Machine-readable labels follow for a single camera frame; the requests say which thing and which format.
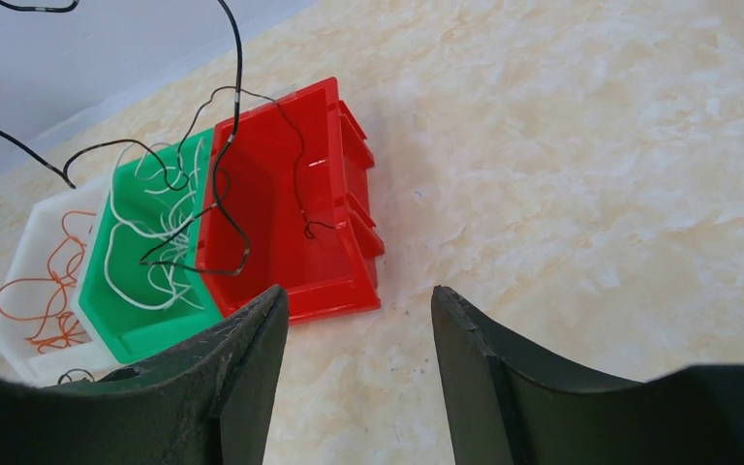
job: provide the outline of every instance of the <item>black wire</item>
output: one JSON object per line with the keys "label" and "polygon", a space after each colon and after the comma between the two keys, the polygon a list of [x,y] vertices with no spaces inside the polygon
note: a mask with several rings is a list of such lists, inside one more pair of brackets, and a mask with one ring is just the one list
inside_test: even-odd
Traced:
{"label": "black wire", "polygon": [[300,140],[300,153],[295,158],[294,165],[293,165],[293,188],[294,188],[295,200],[297,201],[297,206],[300,209],[300,216],[303,217],[303,235],[307,239],[314,239],[315,234],[312,232],[312,229],[311,229],[313,225],[317,225],[317,226],[321,226],[321,227],[324,227],[330,230],[334,230],[335,227],[332,225],[328,225],[327,223],[324,223],[321,221],[311,221],[309,219],[309,216],[306,214],[306,210],[304,210],[303,208],[303,200],[300,198],[300,189],[298,188],[297,178],[298,178],[298,173],[299,173],[298,166],[300,165],[300,161],[303,160],[303,156],[306,154],[306,142],[304,141],[303,132],[300,130],[300,127],[298,127],[298,125],[296,125],[292,121],[290,116],[284,111],[284,108],[281,106],[281,104],[277,100],[271,97],[266,97],[265,95],[257,94],[255,92],[250,92],[246,89],[241,89],[241,92],[245,94],[249,94],[253,97],[258,97],[259,99],[269,100],[270,102],[275,104],[275,106],[278,108],[278,111],[281,113],[281,116],[287,121],[287,123],[289,123],[290,126],[292,126],[295,133],[297,134],[298,140]]}
{"label": "black wire", "polygon": [[237,76],[235,77],[235,105],[234,105],[234,118],[232,122],[232,132],[230,133],[230,136],[227,138],[227,143],[224,144],[224,148],[222,148],[221,151],[218,153],[218,155],[215,157],[215,162],[212,165],[212,172],[211,172],[212,197],[215,199],[215,203],[218,205],[218,209],[221,210],[221,213],[224,215],[224,218],[226,218],[227,221],[232,225],[232,227],[235,228],[235,230],[238,232],[238,234],[240,234],[240,236],[243,238],[243,241],[244,241],[244,252],[243,252],[243,256],[241,257],[241,263],[238,265],[238,268],[236,268],[234,272],[230,273],[230,276],[237,276],[238,274],[240,274],[241,270],[246,264],[247,259],[249,258],[251,244],[249,241],[249,237],[247,237],[246,235],[246,232],[244,232],[244,230],[235,222],[230,212],[227,211],[227,209],[224,207],[223,199],[218,192],[218,175],[217,174],[221,166],[221,159],[224,158],[224,154],[227,153],[227,150],[230,148],[230,145],[233,144],[235,135],[238,132],[238,123],[239,123],[240,114],[241,114],[241,82],[243,81],[243,44],[241,43],[241,34],[240,34],[240,31],[238,31],[238,25],[235,22],[235,17],[233,16],[232,10],[230,10],[230,7],[227,5],[227,2],[225,2],[224,0],[218,0],[218,4],[221,5],[221,8],[224,10],[224,13],[227,15],[227,19],[230,21],[230,26],[232,26],[232,32],[235,35],[235,53],[237,55],[237,65],[236,65]]}
{"label": "black wire", "polygon": [[144,150],[147,151],[147,153],[149,153],[150,155],[152,155],[153,157],[155,157],[155,159],[158,160],[158,164],[161,165],[161,168],[164,170],[164,182],[167,184],[167,187],[170,190],[172,190],[172,191],[181,191],[185,187],[187,187],[187,184],[190,182],[189,175],[187,175],[187,173],[184,172],[183,167],[181,166],[180,153],[178,154],[178,157],[177,157],[177,159],[178,159],[178,170],[184,176],[184,183],[181,184],[181,187],[175,187],[175,186],[173,186],[170,183],[169,174],[167,173],[167,165],[164,163],[164,160],[162,160],[161,157],[159,157],[158,154],[155,153],[154,150],[152,150],[151,148],[149,148],[145,143],[141,142],[140,140],[135,140],[135,139],[110,140],[109,142],[96,143],[95,145],[91,145],[89,147],[82,148],[81,150],[78,151],[78,153],[76,153],[75,155],[73,155],[72,157],[70,157],[70,159],[67,160],[67,163],[64,164],[64,175],[67,176],[67,179],[70,178],[69,177],[70,165],[72,165],[73,162],[75,160],[77,160],[78,158],[80,158],[83,154],[85,154],[87,152],[90,152],[92,150],[96,150],[98,148],[108,147],[108,146],[111,146],[111,145],[117,145],[119,143],[134,143],[134,144],[136,144],[136,145],[138,145],[140,147],[143,147]]}
{"label": "black wire", "polygon": [[195,116],[193,117],[193,122],[190,124],[190,127],[187,129],[187,132],[184,134],[184,137],[181,138],[181,142],[178,143],[178,153],[181,152],[181,147],[184,146],[184,142],[187,141],[187,138],[190,137],[190,133],[192,133],[193,128],[195,128],[195,123],[198,122],[198,117],[201,116],[201,111],[206,108],[207,105],[212,103],[212,100],[215,99],[215,94],[222,90],[231,89],[231,90],[237,90],[234,85],[222,85],[221,87],[218,87],[217,89],[212,91],[212,94],[209,96],[209,100],[203,103],[200,107],[198,107],[198,111],[195,112]]}
{"label": "black wire", "polygon": [[[230,193],[230,188],[233,185],[232,185],[232,179],[230,178],[230,174],[226,170],[224,170],[223,168],[221,168],[221,174],[223,174],[224,177],[225,177],[225,179],[227,180],[227,189],[224,191],[224,195],[222,196],[222,197],[225,198]],[[192,225],[193,223],[195,223],[197,220],[199,220],[206,213],[212,211],[212,209],[215,208],[216,206],[218,206],[218,205],[216,203],[214,203],[214,204],[208,206],[207,208],[205,208],[204,210],[202,210],[201,212],[197,213],[195,216],[193,216],[193,218],[190,221],[188,221],[184,226],[182,226],[180,229],[178,229],[178,231],[174,232],[170,237],[167,237],[164,241],[162,241],[161,243],[159,243],[155,247],[153,247],[153,248],[149,249],[148,251],[146,251],[146,253],[143,254],[143,256],[139,259],[139,264],[145,264],[145,265],[148,265],[148,266],[154,266],[156,264],[164,264],[164,265],[171,265],[171,266],[175,266],[177,268],[185,269],[187,271],[194,271],[196,273],[223,274],[223,275],[228,275],[228,276],[229,275],[232,275],[233,274],[232,271],[223,271],[223,270],[215,270],[215,269],[200,269],[200,268],[195,268],[195,267],[189,266],[189,265],[184,264],[184,263],[181,263],[181,262],[167,262],[167,261],[147,262],[146,261],[146,258],[147,257],[149,257],[150,255],[152,255],[154,252],[158,251],[158,249],[160,249],[162,247],[165,247],[166,245],[168,245],[171,242],[173,242],[177,237],[179,237],[181,235],[181,233],[183,233],[184,231],[186,231],[186,229],[189,228],[190,225]]]}
{"label": "black wire", "polygon": [[78,6],[78,0],[66,7],[20,7],[0,0],[0,5],[14,12],[36,12],[36,13],[69,13]]}
{"label": "black wire", "polygon": [[69,383],[71,383],[73,381],[73,377],[70,376],[70,373],[75,373],[75,372],[83,373],[83,374],[85,374],[87,376],[87,378],[89,378],[89,381],[90,382],[95,382],[95,377],[92,376],[92,373],[90,373],[88,370],[85,370],[83,368],[72,368],[72,369],[67,370],[67,372],[64,373],[63,375],[61,375],[61,376],[58,377],[58,383],[57,384],[59,386],[61,384],[63,384],[65,378],[67,378],[68,380],[70,380]]}
{"label": "black wire", "polygon": [[67,173],[59,170],[58,168],[56,168],[53,165],[51,165],[50,163],[48,163],[47,160],[45,160],[44,158],[42,158],[41,155],[39,155],[38,153],[36,153],[35,151],[33,151],[33,149],[31,149],[30,147],[24,145],[20,140],[14,138],[13,136],[10,136],[9,134],[5,133],[2,130],[0,130],[0,137],[2,139],[8,140],[9,142],[11,142],[16,147],[18,147],[21,150],[27,152],[27,154],[29,156],[33,157],[37,162],[39,162],[40,164],[42,164],[42,166],[44,166],[44,168],[46,168],[46,169],[54,172],[55,174],[57,174],[58,177],[60,177],[61,179],[63,179],[64,182],[66,182],[67,185],[70,186],[72,189],[75,189],[76,188],[76,185],[73,184],[73,181],[70,180],[70,177],[67,176]]}

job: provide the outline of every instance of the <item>green plastic bin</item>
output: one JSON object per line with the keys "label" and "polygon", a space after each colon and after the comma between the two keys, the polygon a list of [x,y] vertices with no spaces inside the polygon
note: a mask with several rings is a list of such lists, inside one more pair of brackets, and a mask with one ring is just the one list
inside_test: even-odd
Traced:
{"label": "green plastic bin", "polygon": [[[206,172],[212,147],[211,129],[187,139],[181,147],[181,162],[187,173],[195,169],[196,149],[200,143],[203,146],[198,156],[198,166],[201,169],[198,172],[199,187],[195,194],[196,201],[185,201],[180,205],[180,212],[184,216],[194,215],[202,208]],[[177,144],[158,151],[158,155],[168,166],[175,166],[176,149]],[[139,161],[136,160],[116,171],[115,208],[122,218],[135,221],[143,230],[162,232],[161,214],[170,209],[168,205],[173,205],[186,196],[189,192],[186,190],[188,188],[178,192],[166,191],[157,197],[148,195],[144,193],[144,190],[164,191],[165,180],[162,174],[142,175],[142,173],[155,173],[160,168],[154,157],[150,156],[144,160],[139,176],[136,177],[138,164]],[[172,179],[174,179],[174,171],[170,173],[170,180]],[[182,299],[176,300],[164,310],[143,310],[128,303],[110,287],[104,274],[110,234],[118,225],[118,220],[109,208],[109,196],[99,225],[91,258],[82,281],[78,305],[119,362],[132,363],[150,357],[221,321],[221,313],[198,273],[177,267],[173,269],[175,276],[173,281],[190,284],[192,289],[184,296],[201,308],[196,308]],[[189,266],[195,265],[198,232],[199,225],[196,221],[188,229],[190,246],[186,255],[181,259]],[[116,287],[127,296],[143,304],[158,305],[169,300],[167,294],[153,289],[147,280],[150,266],[139,263],[140,257],[160,242],[161,239],[158,238],[141,237],[131,228],[123,225],[118,227],[114,233],[108,262],[110,278]],[[157,255],[157,253],[153,254],[148,260],[157,260]],[[156,285],[167,286],[167,279],[162,273],[153,272],[153,276],[153,282]]]}

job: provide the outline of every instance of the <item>white plastic bin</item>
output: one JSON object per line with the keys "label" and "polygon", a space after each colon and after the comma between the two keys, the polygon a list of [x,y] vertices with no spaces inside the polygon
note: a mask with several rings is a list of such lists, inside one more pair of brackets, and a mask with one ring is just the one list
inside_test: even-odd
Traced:
{"label": "white plastic bin", "polygon": [[[74,337],[82,343],[71,342],[69,347],[64,347],[66,343],[58,340],[55,345],[63,348],[55,348],[44,344],[34,345],[26,339],[34,336],[39,330],[40,320],[15,320],[44,315],[50,299],[56,292],[57,295],[50,305],[51,313],[57,313],[62,308],[64,311],[72,311],[69,302],[72,302],[75,281],[78,279],[77,255],[81,246],[73,239],[66,240],[67,235],[61,226],[62,217],[68,211],[96,213],[106,198],[108,182],[107,176],[93,179],[74,191],[67,191],[36,203],[30,212],[5,285],[19,278],[30,280],[13,283],[2,288],[0,292],[0,307],[13,317],[7,318],[0,312],[0,352],[21,380],[28,384],[54,385],[62,374],[72,368],[100,373],[120,366],[107,346],[101,341],[91,339],[83,325],[75,331],[83,331],[83,334]],[[72,213],[66,218],[67,231],[78,241],[88,243],[93,221],[93,216]],[[67,276],[68,267],[71,277]],[[61,283],[70,285],[57,284],[50,278],[50,269],[55,276],[61,278]],[[58,318],[47,319],[41,333],[34,340],[41,341],[59,336],[62,333],[59,324],[63,323],[64,327],[70,328],[77,318],[78,316],[74,314],[63,322],[59,322]]]}

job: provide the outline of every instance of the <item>white wall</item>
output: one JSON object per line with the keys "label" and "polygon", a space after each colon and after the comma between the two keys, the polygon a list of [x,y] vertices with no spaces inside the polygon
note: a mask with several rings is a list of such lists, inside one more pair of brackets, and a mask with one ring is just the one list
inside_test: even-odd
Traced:
{"label": "white wall", "polygon": [[[249,41],[315,1],[228,4]],[[0,129],[44,152],[232,47],[216,0],[81,0],[63,15],[0,7]],[[26,159],[0,139],[0,174]]]}

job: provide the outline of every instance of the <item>wire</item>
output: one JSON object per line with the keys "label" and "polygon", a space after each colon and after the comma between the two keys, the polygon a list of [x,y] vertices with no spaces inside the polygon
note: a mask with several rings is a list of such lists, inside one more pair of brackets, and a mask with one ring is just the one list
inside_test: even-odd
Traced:
{"label": "wire", "polygon": [[29,156],[33,157],[37,162],[39,162],[40,164],[42,164],[42,166],[44,166],[44,168],[46,168],[46,169],[54,172],[58,177],[60,177],[61,179],[63,179],[64,182],[66,182],[67,185],[70,186],[70,188],[72,188],[72,189],[75,189],[76,188],[76,185],[73,184],[73,182],[70,180],[70,178],[67,176],[67,174],[65,172],[59,170],[58,168],[56,168],[53,165],[51,165],[50,163],[48,163],[47,160],[45,160],[44,158],[42,158],[41,155],[39,155],[38,153],[36,153],[30,147],[24,145],[20,140],[14,138],[13,136],[10,136],[9,134],[5,133],[2,130],[0,130],[0,137],[2,139],[8,140],[9,142],[11,142],[16,147],[18,147],[21,150],[27,152],[27,154]]}
{"label": "wire", "polygon": [[227,219],[227,221],[232,225],[232,227],[240,234],[241,238],[244,241],[244,251],[243,255],[241,256],[241,263],[238,265],[238,268],[235,269],[235,271],[230,273],[230,276],[237,276],[241,273],[241,270],[246,265],[246,261],[249,258],[250,253],[250,241],[249,237],[247,237],[246,232],[235,222],[233,217],[231,216],[230,212],[227,211],[227,209],[224,207],[224,199],[218,192],[218,171],[221,168],[221,159],[224,158],[224,155],[227,153],[227,150],[230,148],[230,145],[233,144],[233,140],[235,140],[235,135],[238,132],[238,122],[240,120],[240,114],[241,114],[241,82],[243,81],[243,44],[241,43],[241,34],[240,31],[238,31],[238,24],[235,22],[235,17],[233,16],[232,10],[230,10],[230,7],[227,5],[227,2],[224,0],[218,0],[218,4],[221,5],[221,8],[224,10],[224,13],[227,15],[227,19],[230,21],[230,26],[232,26],[232,33],[235,35],[235,53],[237,55],[237,65],[236,65],[236,72],[237,76],[235,77],[235,103],[234,103],[234,117],[232,121],[232,132],[230,133],[230,136],[227,138],[227,143],[224,144],[224,148],[221,149],[221,151],[218,153],[218,155],[215,157],[215,162],[212,165],[212,172],[210,173],[212,176],[212,197],[215,199],[215,204],[218,205],[218,209],[221,210],[221,213],[224,215],[224,218]]}
{"label": "wire", "polygon": [[0,0],[0,5],[14,12],[36,12],[36,13],[69,13],[78,6],[78,0],[66,7],[20,7]]}
{"label": "wire", "polygon": [[[27,145],[25,145],[20,140],[14,138],[13,136],[5,133],[2,130],[0,130],[0,137],[2,139],[8,140],[13,145],[15,145],[16,147],[20,148],[24,152],[26,152],[29,156],[31,156],[38,163],[40,163],[42,166],[44,166],[44,168],[46,168],[46,169],[54,172],[58,177],[60,177],[64,182],[66,182],[67,185],[71,189],[76,189],[76,185],[73,183],[72,180],[70,180],[70,166],[73,164],[73,162],[75,160],[77,160],[82,155],[84,155],[85,153],[90,152],[92,150],[96,150],[98,148],[107,147],[107,146],[111,146],[111,145],[117,145],[119,143],[133,143],[133,144],[136,144],[136,145],[138,145],[140,147],[143,147],[147,151],[148,154],[154,156],[156,158],[156,160],[158,160],[158,163],[161,165],[161,168],[164,169],[164,181],[167,183],[168,187],[171,190],[173,190],[173,191],[180,191],[181,189],[183,189],[184,187],[186,187],[186,182],[184,184],[182,184],[181,186],[179,186],[179,187],[173,186],[169,182],[169,180],[168,180],[167,166],[164,164],[164,161],[161,159],[161,157],[158,156],[157,153],[155,153],[155,151],[152,150],[152,148],[150,148],[149,146],[147,146],[146,144],[144,144],[143,142],[141,142],[139,140],[135,140],[135,139],[118,139],[118,140],[111,140],[109,142],[101,142],[101,143],[97,143],[95,145],[91,145],[89,147],[86,147],[86,148],[81,149],[78,153],[76,153],[75,155],[73,155],[72,157],[70,157],[70,159],[67,160],[67,163],[64,164],[64,169],[63,170],[59,170],[58,168],[56,168],[53,165],[51,165],[47,160],[45,160],[44,157],[42,157],[41,155],[39,155],[38,153],[36,153],[33,149],[31,149],[30,147],[28,147]],[[180,167],[179,167],[179,169],[180,169],[181,173],[184,176],[186,176],[186,173]]]}
{"label": "wire", "polygon": [[[230,193],[230,188],[232,187],[232,181],[230,179],[230,174],[226,170],[224,170],[223,168],[220,169],[220,173],[222,173],[224,175],[224,177],[225,177],[225,179],[227,181],[227,188],[225,189],[224,195],[222,196],[223,198],[225,198]],[[181,236],[181,234],[184,231],[186,231],[186,229],[189,228],[190,225],[192,225],[195,221],[198,221],[203,215],[205,215],[208,212],[212,211],[216,206],[218,206],[218,204],[217,203],[214,203],[214,204],[208,206],[207,208],[203,209],[202,211],[200,211],[199,213],[197,213],[195,216],[193,216],[190,219],[190,221],[185,222],[183,225],[181,225],[181,227],[178,230],[176,230],[169,237],[167,237],[166,239],[164,239],[163,242],[161,242],[160,244],[158,244],[155,247],[153,247],[153,248],[149,249],[148,251],[146,251],[146,253],[143,254],[143,256],[141,256],[141,258],[139,259],[139,264],[144,264],[144,265],[148,265],[148,266],[155,266],[155,265],[174,266],[174,267],[183,269],[185,271],[192,271],[192,272],[195,272],[195,273],[220,274],[220,275],[225,275],[225,276],[233,276],[233,272],[232,271],[228,271],[228,270],[195,268],[195,267],[189,266],[187,264],[184,264],[184,263],[181,263],[181,262],[175,262],[175,261],[168,262],[168,261],[161,261],[161,260],[159,260],[159,261],[154,261],[154,262],[148,262],[146,260],[150,255],[152,255],[153,253],[155,253],[159,249],[161,249],[163,247],[166,247],[167,245],[169,245],[170,243],[172,243],[173,241],[175,241],[176,239],[178,239],[178,237]]]}
{"label": "wire", "polygon": [[81,378],[79,381],[88,381],[90,383],[95,383],[95,377],[92,376],[92,373],[90,373],[88,370],[85,370],[83,368],[71,368],[67,370],[63,375],[58,377],[58,383],[57,385],[61,386],[64,384],[64,379],[68,379],[68,383],[72,383],[75,381],[72,376],[70,376],[71,373],[83,373],[85,375],[85,378]]}
{"label": "wire", "polygon": [[[162,190],[162,191],[152,191],[149,189],[146,189],[146,186],[143,187],[143,192],[149,194],[152,196],[153,199],[158,200],[164,207],[165,210],[161,212],[161,214],[158,214],[158,211],[149,211],[147,217],[150,218],[150,223],[152,223],[152,217],[157,216],[158,222],[160,223],[160,226],[162,230],[160,232],[154,231],[154,225],[147,225],[144,226],[149,232],[142,231],[138,226],[136,226],[135,223],[141,223],[141,222],[133,222],[128,219],[122,218],[115,207],[115,178],[117,177],[117,170],[118,166],[120,165],[121,160],[123,159],[126,152],[132,148],[134,145],[130,144],[127,146],[124,150],[122,150],[118,154],[118,158],[115,161],[115,167],[113,170],[113,176],[112,181],[110,183],[109,187],[109,210],[111,214],[115,217],[115,220],[117,221],[117,224],[115,224],[112,229],[109,231],[109,244],[108,244],[108,250],[107,253],[104,256],[104,277],[107,281],[108,286],[115,291],[115,293],[121,297],[123,300],[125,300],[130,305],[133,305],[135,307],[138,307],[141,310],[148,310],[148,311],[158,311],[158,310],[167,310],[171,308],[179,299],[183,300],[187,304],[196,307],[196,308],[202,308],[197,303],[189,300],[187,298],[188,293],[192,291],[192,286],[189,284],[183,284],[178,283],[175,281],[175,268],[174,267],[166,267],[166,266],[160,266],[161,270],[164,273],[164,279],[166,280],[167,285],[162,286],[156,283],[156,281],[153,278],[153,271],[156,269],[155,266],[150,267],[146,271],[146,279],[149,282],[149,285],[154,289],[155,291],[162,292],[164,294],[169,295],[170,297],[159,304],[148,304],[148,303],[142,303],[139,301],[136,301],[131,296],[125,294],[121,289],[116,286],[115,283],[113,283],[111,276],[110,276],[110,262],[113,260],[111,257],[112,250],[113,250],[113,244],[115,242],[116,232],[119,228],[126,226],[133,230],[134,233],[136,233],[138,236],[148,239],[163,239],[166,236],[170,237],[170,240],[176,239],[177,237],[180,237],[180,240],[177,240],[175,245],[173,245],[171,248],[164,250],[160,257],[160,262],[165,262],[166,260],[180,260],[183,256],[186,255],[187,250],[189,249],[189,240],[186,235],[180,236],[186,228],[189,226],[192,218],[192,210],[193,206],[190,204],[188,207],[186,206],[187,200],[195,201],[195,196],[197,193],[197,190],[199,188],[199,171],[201,167],[199,167],[199,156],[201,152],[203,151],[204,141],[203,139],[196,145],[195,147],[195,157],[193,159],[193,170],[192,172],[187,176],[188,183],[186,185],[186,194],[183,195],[179,200],[172,201],[171,203],[167,203],[166,201],[161,201],[158,199],[158,196],[161,194],[164,194],[168,191],[168,189]],[[183,158],[183,154],[180,153],[174,153],[176,163],[180,166],[182,165],[181,159]],[[133,175],[136,179],[139,181],[148,181],[151,179],[154,179],[158,172],[153,173],[149,177],[141,177],[140,176],[140,169],[143,165],[143,161],[146,158],[146,155],[139,159],[139,164],[136,167]]]}
{"label": "wire", "polygon": [[136,139],[110,140],[109,142],[96,143],[95,145],[91,145],[89,147],[82,148],[75,155],[73,155],[72,157],[70,157],[70,159],[67,160],[67,163],[64,164],[64,170],[63,170],[64,175],[67,176],[67,178],[69,179],[70,166],[73,164],[73,162],[75,162],[78,158],[80,158],[85,153],[90,152],[92,150],[96,150],[98,148],[109,147],[109,146],[112,146],[112,145],[118,145],[119,143],[133,143],[133,144],[135,144],[135,145],[137,145],[139,147],[142,147],[144,150],[146,150],[147,154],[152,155],[153,157],[155,157],[155,159],[158,160],[158,164],[161,165],[161,168],[164,170],[164,182],[167,184],[167,187],[171,191],[180,191],[180,190],[183,190],[185,187],[187,187],[187,183],[189,182],[189,176],[187,176],[187,173],[184,172],[183,168],[180,167],[180,165],[179,165],[178,169],[181,172],[181,174],[183,174],[183,176],[185,177],[185,182],[183,184],[181,184],[180,187],[176,187],[176,186],[173,186],[170,183],[170,180],[168,178],[169,174],[168,174],[167,165],[164,163],[164,160],[162,160],[161,157],[159,157],[158,154],[155,153],[154,150],[152,150],[152,148],[150,148],[149,146],[147,146],[145,143],[141,142],[140,140],[136,140]]}
{"label": "wire", "polygon": [[300,189],[298,188],[298,174],[300,172],[300,169],[298,168],[300,165],[300,161],[303,160],[303,156],[306,154],[306,143],[303,138],[303,132],[300,130],[300,127],[296,125],[290,116],[284,111],[284,108],[281,106],[280,102],[277,100],[266,97],[265,95],[257,94],[255,92],[250,92],[246,89],[241,89],[241,91],[245,94],[249,94],[253,97],[258,97],[259,99],[269,100],[275,106],[278,108],[278,111],[281,113],[281,116],[289,123],[290,126],[294,129],[295,133],[297,134],[298,140],[300,140],[300,153],[294,160],[293,165],[293,188],[294,188],[294,195],[295,200],[297,201],[297,206],[300,209],[300,216],[303,217],[303,235],[307,239],[314,239],[315,234],[312,232],[311,227],[313,225],[321,226],[330,230],[334,230],[335,227],[332,225],[328,225],[327,223],[321,222],[321,221],[311,221],[309,219],[309,216],[306,214],[306,210],[303,208],[303,200],[300,197]]}
{"label": "wire", "polygon": [[237,88],[234,85],[222,85],[221,87],[218,87],[217,89],[213,90],[212,94],[209,95],[209,100],[207,100],[206,102],[203,103],[203,105],[198,107],[198,110],[195,112],[195,116],[193,116],[193,122],[190,123],[190,127],[187,128],[187,132],[184,133],[184,137],[181,138],[181,142],[178,143],[178,153],[181,153],[181,147],[184,146],[184,142],[187,141],[187,138],[190,137],[190,133],[192,133],[193,128],[195,128],[195,124],[198,122],[198,117],[201,116],[201,111],[205,109],[207,105],[212,103],[212,100],[215,99],[215,94],[217,94],[218,92],[222,90],[227,90],[227,89],[237,90]]}
{"label": "wire", "polygon": [[[66,349],[68,347],[71,347],[73,344],[82,344],[85,342],[77,339],[78,337],[85,335],[86,332],[83,329],[81,331],[77,330],[78,319],[75,319],[75,314],[72,311],[68,310],[69,298],[67,296],[67,290],[74,288],[76,286],[76,283],[78,282],[78,279],[75,276],[78,274],[78,268],[81,266],[81,262],[84,258],[84,252],[86,250],[86,245],[84,244],[84,242],[77,236],[70,233],[67,229],[67,218],[70,215],[94,217],[95,213],[89,211],[71,210],[61,216],[61,231],[64,232],[65,238],[57,247],[55,247],[55,249],[53,249],[46,260],[46,272],[48,277],[17,278],[13,281],[10,281],[9,283],[5,283],[4,286],[0,288],[1,295],[2,292],[17,283],[51,282],[55,284],[55,292],[47,301],[46,310],[43,315],[17,317],[7,313],[7,311],[2,307],[0,303],[0,314],[8,320],[12,320],[15,322],[41,321],[35,334],[24,338],[24,340],[26,340],[31,346],[36,347],[36,350],[39,352],[39,354],[44,354],[45,349]],[[59,276],[59,273],[56,273],[56,271],[53,269],[52,262],[55,257],[63,250],[63,248],[71,241],[76,244],[76,246],[78,247],[78,251],[72,257],[70,257],[69,260],[66,261],[66,264],[64,266],[64,273]],[[53,312],[53,303],[60,295],[62,296],[62,298],[60,299],[61,306],[58,311]],[[52,319],[55,319],[58,323],[58,332],[41,338],[41,335],[45,333],[47,322]]]}

